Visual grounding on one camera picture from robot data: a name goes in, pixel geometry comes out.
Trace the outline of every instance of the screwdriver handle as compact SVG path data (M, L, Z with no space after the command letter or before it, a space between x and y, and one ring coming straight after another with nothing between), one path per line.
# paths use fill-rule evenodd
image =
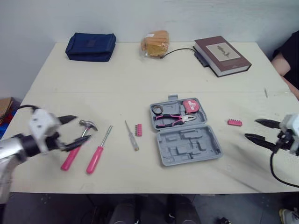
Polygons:
M138 151L138 150L139 150L139 147L138 147L138 145L137 145L137 142L136 142L136 140L135 140L133 134L130 133L130 134L129 134L129 137L130 137L130 140L131 140L131 143L132 143L132 145L133 145L134 150L135 150L135 151Z
M98 146L97 150L95 151L95 153L93 154L92 159L90 160L88 167L86 169L86 172L88 174L92 174L95 170L95 168L97 167L97 164L100 160L100 157L102 155L104 148L102 146Z
M79 146L78 148L75 148L75 149L70 151L70 153L67 156L66 160L64 161L64 163L60 167L62 170L64 170L64 171L69 170L69 168L71 167L71 164L73 163L73 161L76 158L78 152L80 151L80 148L81 148L81 146Z

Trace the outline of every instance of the book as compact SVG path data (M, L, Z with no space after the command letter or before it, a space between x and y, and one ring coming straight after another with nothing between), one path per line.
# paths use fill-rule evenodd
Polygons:
M251 67L251 63L222 36L195 40L194 47L218 77L247 71Z

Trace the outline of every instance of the person's arm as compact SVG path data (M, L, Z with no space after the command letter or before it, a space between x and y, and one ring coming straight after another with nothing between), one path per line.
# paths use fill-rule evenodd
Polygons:
M292 83L290 83L288 80L284 78L285 74L291 70L288 61L285 60L284 56L281 53L279 53L278 55L275 56L275 58L273 58L271 63L275 68L275 70L280 74L282 79L285 81L285 83L289 86L290 91L299 100L299 90L295 86L293 86Z

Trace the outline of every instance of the white wall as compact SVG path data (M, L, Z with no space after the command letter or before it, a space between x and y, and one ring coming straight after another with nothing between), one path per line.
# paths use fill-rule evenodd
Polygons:
M299 0L0 0L0 98L22 99L54 43L74 32L139 42L162 28L171 41L258 42L269 56L299 29Z

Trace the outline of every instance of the robotic arm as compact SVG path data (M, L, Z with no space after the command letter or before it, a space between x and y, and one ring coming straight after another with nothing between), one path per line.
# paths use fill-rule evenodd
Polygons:
M256 122L269 128L280 129L280 132L277 136L277 142L273 144L266 141L265 137L257 134L247 133L245 134L245 137L253 143L272 151L270 157L270 169L276 180L286 185L299 188L299 185L288 183L278 178L273 169L273 157L279 149L286 150L293 155L299 156L299 114L286 115L281 122L266 119L258 119Z
M54 114L36 106L24 105L20 108L24 107L30 107L33 110L29 121L32 134L28 136L18 134L10 139L0 140L0 209L9 199L12 172L16 166L25 162L28 157L39 153L46 154L54 149L69 152L81 146L90 137L90 135L84 136L66 145L59 140L60 135L57 130L76 116L68 115L57 118Z

